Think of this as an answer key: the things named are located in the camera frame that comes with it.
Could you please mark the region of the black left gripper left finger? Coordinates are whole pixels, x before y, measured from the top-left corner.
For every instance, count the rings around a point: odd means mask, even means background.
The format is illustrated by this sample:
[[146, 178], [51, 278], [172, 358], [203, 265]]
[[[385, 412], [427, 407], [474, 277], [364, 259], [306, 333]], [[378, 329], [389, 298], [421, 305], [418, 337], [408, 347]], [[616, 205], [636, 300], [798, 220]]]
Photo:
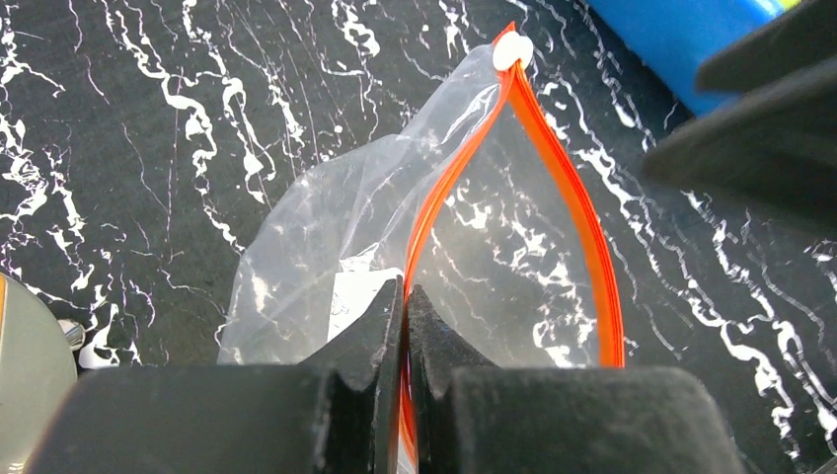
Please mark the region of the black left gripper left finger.
[[291, 365], [135, 366], [80, 378], [30, 473], [393, 473], [403, 281]]

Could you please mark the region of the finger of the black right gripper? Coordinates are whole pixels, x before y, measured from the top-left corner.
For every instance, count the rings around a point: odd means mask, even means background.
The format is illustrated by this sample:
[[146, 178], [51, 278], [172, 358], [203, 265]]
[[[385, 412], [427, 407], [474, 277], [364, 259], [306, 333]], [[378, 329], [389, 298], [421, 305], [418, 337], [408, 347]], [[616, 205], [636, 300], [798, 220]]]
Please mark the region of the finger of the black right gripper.
[[835, 2], [799, 2], [702, 63], [697, 86], [738, 98], [648, 152], [649, 178], [835, 222]]

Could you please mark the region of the clear orange zip top bag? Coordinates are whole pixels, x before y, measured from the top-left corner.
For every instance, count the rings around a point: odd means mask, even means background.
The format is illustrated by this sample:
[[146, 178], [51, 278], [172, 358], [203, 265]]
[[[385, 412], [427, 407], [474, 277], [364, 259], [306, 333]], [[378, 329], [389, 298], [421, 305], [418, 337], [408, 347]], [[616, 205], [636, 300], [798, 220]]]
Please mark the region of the clear orange zip top bag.
[[506, 28], [401, 132], [300, 175], [243, 254], [219, 361], [298, 362], [400, 277], [502, 366], [622, 366], [609, 246], [530, 86], [533, 54]]

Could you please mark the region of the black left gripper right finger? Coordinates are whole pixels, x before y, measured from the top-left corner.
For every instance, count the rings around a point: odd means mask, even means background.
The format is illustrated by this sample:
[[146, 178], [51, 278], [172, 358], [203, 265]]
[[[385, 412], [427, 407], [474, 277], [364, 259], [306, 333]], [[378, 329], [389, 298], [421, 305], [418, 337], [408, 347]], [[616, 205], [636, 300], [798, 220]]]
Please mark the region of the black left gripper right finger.
[[723, 416], [673, 367], [506, 368], [406, 304], [421, 473], [740, 473]]

